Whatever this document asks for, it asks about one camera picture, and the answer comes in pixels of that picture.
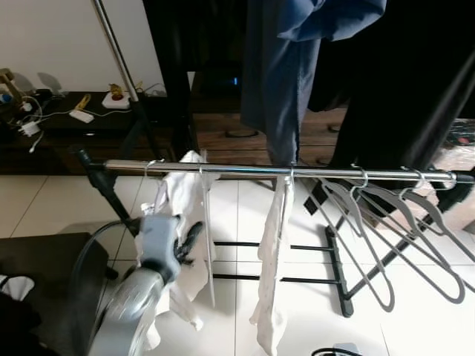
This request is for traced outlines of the black clothes rack chrome bar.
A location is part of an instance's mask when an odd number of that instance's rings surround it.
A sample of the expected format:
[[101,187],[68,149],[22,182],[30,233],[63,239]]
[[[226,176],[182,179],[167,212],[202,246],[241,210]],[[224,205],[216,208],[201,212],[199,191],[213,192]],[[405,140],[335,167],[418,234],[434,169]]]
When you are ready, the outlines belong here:
[[[300,177],[300,179],[319,179],[320,187],[326,191],[330,202],[343,203],[344,199],[351,199],[352,206],[343,208],[345,213],[356,213],[360,201],[370,205],[370,213],[373,220],[378,223],[384,222],[383,210],[376,206],[376,200],[386,200],[391,206],[401,209],[407,218],[410,226],[406,228],[401,242],[391,246],[383,258],[378,259],[376,267],[370,270],[361,282],[356,283],[352,288],[347,288],[345,275],[342,271],[342,260],[340,257],[340,244],[336,238],[340,237],[339,229],[345,223],[345,218],[339,218],[336,222],[330,221],[324,228],[326,245],[324,246],[302,246],[292,245],[292,250],[326,252],[330,258],[332,266],[332,278],[313,279],[292,277],[292,283],[324,284],[332,285],[336,288],[337,298],[344,317],[353,315],[352,298],[357,292],[365,287],[370,287],[371,279],[378,274],[383,274],[384,268],[393,259],[403,257],[403,252],[408,247],[414,246],[416,241],[421,240],[430,250],[427,256],[441,265],[448,267],[448,261],[434,248],[427,237],[424,236],[426,228],[435,231],[438,235],[445,235],[462,252],[468,255],[469,259],[474,259],[475,254],[471,248],[467,247],[460,238],[456,237],[454,231],[445,224],[442,216],[445,211],[461,203],[470,193],[473,192],[475,179],[471,175],[458,175],[451,171],[366,171],[360,168],[351,169],[328,169],[328,168],[298,168],[298,167],[275,167],[275,166],[248,166],[234,164],[211,164],[206,162],[136,162],[136,160],[110,159],[104,162],[97,162],[92,159],[89,153],[81,145],[74,145],[68,149],[80,162],[86,176],[91,181],[101,195],[108,201],[110,207],[116,211],[119,221],[133,235],[139,234],[140,220],[132,218],[125,212],[125,207],[115,194],[115,172],[116,171],[140,171],[143,175],[150,172],[163,173],[186,173],[197,175],[220,174],[224,176],[248,176],[248,177]],[[433,204],[420,194],[409,194],[407,189],[394,193],[391,190],[380,188],[376,181],[414,181],[428,182],[436,190],[440,200]]]

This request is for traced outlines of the white base with figurine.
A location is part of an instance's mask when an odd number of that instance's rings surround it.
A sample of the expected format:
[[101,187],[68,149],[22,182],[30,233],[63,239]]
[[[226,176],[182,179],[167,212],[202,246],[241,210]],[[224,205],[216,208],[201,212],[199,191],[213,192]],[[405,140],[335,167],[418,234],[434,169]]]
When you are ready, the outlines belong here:
[[131,95],[121,85],[112,82],[108,86],[108,92],[102,99],[102,107],[108,110],[128,110],[130,108]]

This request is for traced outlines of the white T-shirt blue print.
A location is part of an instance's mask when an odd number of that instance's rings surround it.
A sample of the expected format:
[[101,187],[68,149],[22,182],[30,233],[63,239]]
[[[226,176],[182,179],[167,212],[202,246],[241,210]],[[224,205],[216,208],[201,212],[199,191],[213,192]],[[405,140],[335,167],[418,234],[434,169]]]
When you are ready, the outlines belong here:
[[289,218],[294,210],[295,181],[290,176],[278,177],[275,193],[258,245],[258,259],[261,261],[259,274],[258,302],[250,318],[257,326],[258,345],[267,356],[278,356],[278,344],[286,329],[287,318],[278,305],[278,283],[283,277],[281,257],[289,250],[285,235],[289,233]]

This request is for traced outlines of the dark grey ottoman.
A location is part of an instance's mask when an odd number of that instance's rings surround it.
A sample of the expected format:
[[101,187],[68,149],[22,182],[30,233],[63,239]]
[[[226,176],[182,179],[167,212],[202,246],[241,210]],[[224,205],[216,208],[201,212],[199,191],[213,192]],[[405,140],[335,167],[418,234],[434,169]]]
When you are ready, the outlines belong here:
[[41,325],[35,333],[60,356],[85,356],[76,352],[73,329],[78,326],[80,342],[88,345],[99,316],[108,270],[108,252],[101,244],[89,248],[76,284],[69,284],[89,238],[89,233],[73,233],[0,240],[0,274],[33,279],[35,287],[24,301],[39,313]]

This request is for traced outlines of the white power adapter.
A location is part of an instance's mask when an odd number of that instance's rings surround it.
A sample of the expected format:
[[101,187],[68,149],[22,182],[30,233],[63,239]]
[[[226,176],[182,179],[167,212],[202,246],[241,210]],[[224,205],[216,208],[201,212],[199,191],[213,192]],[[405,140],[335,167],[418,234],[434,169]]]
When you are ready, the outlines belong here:
[[26,136],[27,138],[31,138],[32,136],[35,136],[43,132],[43,129],[41,129],[41,126],[39,125],[39,123],[40,121],[30,121],[30,122],[21,123],[19,130],[24,136]]

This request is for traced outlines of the plain white T-shirt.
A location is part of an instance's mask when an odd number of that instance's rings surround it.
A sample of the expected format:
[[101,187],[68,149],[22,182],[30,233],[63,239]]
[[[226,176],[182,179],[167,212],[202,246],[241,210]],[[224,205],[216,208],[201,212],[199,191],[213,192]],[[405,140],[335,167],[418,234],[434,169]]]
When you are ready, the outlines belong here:
[[[207,185],[216,177],[204,177]],[[203,221],[203,196],[200,193],[199,173],[171,172],[166,174],[157,186],[153,201],[140,206],[143,217],[149,214],[166,214],[183,218],[194,225]],[[140,238],[136,238],[138,262],[140,264]],[[140,270],[153,274],[155,282],[147,289],[147,305],[145,315],[138,332],[142,339],[138,342],[139,352],[149,352],[156,349],[162,342],[162,337],[155,326],[157,315],[174,312],[183,321],[196,330],[203,328],[203,320],[197,314],[194,299],[208,285],[205,266],[206,245],[203,230],[197,243],[194,244],[190,257],[194,263],[190,266],[180,264],[180,272],[173,280],[166,280],[159,272],[148,270],[139,265]]]

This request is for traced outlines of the black hanging garment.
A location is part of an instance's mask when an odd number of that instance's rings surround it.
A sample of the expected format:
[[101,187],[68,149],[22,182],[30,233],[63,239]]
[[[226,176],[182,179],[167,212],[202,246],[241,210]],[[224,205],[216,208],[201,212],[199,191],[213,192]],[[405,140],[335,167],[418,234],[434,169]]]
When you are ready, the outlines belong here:
[[309,109],[346,109],[330,166],[428,169],[474,90],[474,25],[474,0],[387,0],[320,44]]

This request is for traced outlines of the plastic wrapped cardboard box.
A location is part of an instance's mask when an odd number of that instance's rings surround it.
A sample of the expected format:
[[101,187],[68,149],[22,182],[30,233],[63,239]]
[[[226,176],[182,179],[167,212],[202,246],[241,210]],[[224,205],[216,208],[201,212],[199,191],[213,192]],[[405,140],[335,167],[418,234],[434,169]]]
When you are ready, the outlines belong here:
[[[434,160],[434,167],[439,170],[454,171],[471,175],[475,167],[475,121],[474,119],[455,119],[449,134]],[[474,184],[462,184],[458,189],[439,191],[437,197],[448,193],[460,192],[461,199],[453,198],[456,203],[444,212],[445,222],[449,228],[474,234],[475,197]]]

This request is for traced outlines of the navy blue hanging garment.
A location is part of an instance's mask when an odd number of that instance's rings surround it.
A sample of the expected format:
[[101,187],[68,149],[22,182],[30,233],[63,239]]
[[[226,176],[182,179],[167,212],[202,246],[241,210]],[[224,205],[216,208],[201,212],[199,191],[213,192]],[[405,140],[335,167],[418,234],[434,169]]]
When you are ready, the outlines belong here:
[[264,133],[270,162],[298,163],[321,42],[379,20],[387,0],[247,0],[241,122]]

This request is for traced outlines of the white crumpled garment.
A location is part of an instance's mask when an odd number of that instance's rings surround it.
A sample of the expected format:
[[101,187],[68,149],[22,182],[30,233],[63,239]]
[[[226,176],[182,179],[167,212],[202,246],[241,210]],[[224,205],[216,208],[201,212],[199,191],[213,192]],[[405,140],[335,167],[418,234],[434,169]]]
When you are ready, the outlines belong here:
[[14,299],[23,300],[35,285],[35,281],[30,276],[0,274],[0,292],[10,295]]

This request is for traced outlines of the chrome slanted pole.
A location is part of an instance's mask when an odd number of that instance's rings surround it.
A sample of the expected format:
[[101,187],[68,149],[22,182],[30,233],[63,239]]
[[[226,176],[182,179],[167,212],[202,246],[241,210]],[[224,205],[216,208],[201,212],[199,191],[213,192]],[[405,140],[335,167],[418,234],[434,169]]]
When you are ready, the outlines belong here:
[[93,10],[97,13],[97,18],[99,24],[104,30],[106,43],[108,43],[110,51],[114,57],[114,60],[117,64],[119,74],[121,74],[123,85],[125,86],[126,91],[128,91],[128,97],[130,104],[136,104],[139,102],[138,92],[135,89],[135,82],[133,81],[131,72],[128,67],[128,63],[123,56],[121,47],[116,38],[116,33],[111,26],[110,20],[108,18],[108,11],[105,9],[105,4],[102,3],[102,0],[91,0]]

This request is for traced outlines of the dark wood TV console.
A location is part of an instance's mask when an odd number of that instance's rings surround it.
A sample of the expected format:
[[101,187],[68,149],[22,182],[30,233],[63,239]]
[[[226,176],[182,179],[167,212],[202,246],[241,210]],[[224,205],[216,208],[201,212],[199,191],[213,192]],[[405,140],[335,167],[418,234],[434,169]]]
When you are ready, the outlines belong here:
[[[68,115],[85,92],[71,92],[54,98],[40,96],[43,110],[38,126],[42,132],[23,135],[20,119],[33,121],[37,112],[23,112],[13,104],[0,102],[0,175],[84,175],[71,147],[81,145],[93,159],[122,159],[122,145],[135,116],[132,112],[102,107],[104,92],[92,92],[86,109],[93,113],[89,123]],[[151,121],[157,152],[176,162],[191,149],[204,151],[210,162],[221,164],[268,164],[266,139],[240,122],[235,99],[197,99],[185,116],[169,113],[164,97],[146,97],[145,109]]]

